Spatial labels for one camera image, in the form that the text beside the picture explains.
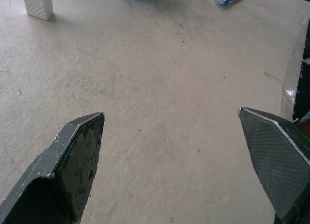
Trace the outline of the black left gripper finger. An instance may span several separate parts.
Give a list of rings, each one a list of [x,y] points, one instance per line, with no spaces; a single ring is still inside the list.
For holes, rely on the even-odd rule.
[[[310,222],[310,139],[294,123],[241,107],[238,112],[254,171],[277,224]]]
[[[65,124],[0,205],[2,224],[78,224],[96,175],[102,112]]]

